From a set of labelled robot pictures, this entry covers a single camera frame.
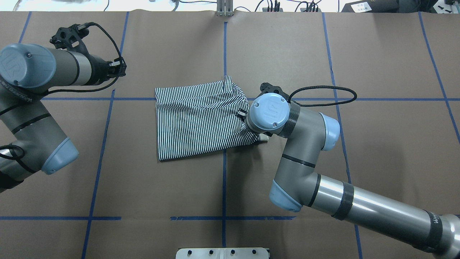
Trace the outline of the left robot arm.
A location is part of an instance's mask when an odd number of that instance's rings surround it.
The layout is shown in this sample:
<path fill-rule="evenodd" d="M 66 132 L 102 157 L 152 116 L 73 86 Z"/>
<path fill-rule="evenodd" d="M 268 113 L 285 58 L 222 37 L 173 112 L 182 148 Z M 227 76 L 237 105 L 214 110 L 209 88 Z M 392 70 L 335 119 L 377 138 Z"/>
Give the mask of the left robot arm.
<path fill-rule="evenodd" d="M 54 48 L 14 43 L 1 50 L 1 121 L 16 140 L 1 146 L 1 192 L 36 172 L 51 175 L 79 155 L 41 99 L 73 92 L 69 86 L 95 86 L 125 76 L 119 56 L 113 61 L 91 55 L 83 42 L 57 42 Z"/>

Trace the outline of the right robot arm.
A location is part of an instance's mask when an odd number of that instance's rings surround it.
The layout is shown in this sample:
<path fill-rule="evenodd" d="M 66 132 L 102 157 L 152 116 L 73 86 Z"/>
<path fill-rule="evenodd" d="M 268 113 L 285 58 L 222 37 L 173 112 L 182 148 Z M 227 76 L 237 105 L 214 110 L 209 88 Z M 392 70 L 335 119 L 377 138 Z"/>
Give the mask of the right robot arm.
<path fill-rule="evenodd" d="M 315 171 L 378 195 L 459 219 L 459 141 L 444 101 L 355 101 L 318 108 L 341 121 L 343 138 Z M 432 259 L 382 234 L 304 207 L 273 205 L 269 191 L 285 139 L 229 151 L 227 246 L 264 246 L 274 259 Z"/>

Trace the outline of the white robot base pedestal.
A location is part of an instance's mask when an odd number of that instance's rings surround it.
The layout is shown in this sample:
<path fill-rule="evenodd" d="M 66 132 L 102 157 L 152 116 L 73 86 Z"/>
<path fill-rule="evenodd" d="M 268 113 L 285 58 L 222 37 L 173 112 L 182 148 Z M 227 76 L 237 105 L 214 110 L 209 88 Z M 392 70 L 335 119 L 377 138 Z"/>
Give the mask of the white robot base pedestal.
<path fill-rule="evenodd" d="M 271 259 L 264 247 L 215 247 L 179 249 L 176 259 Z"/>

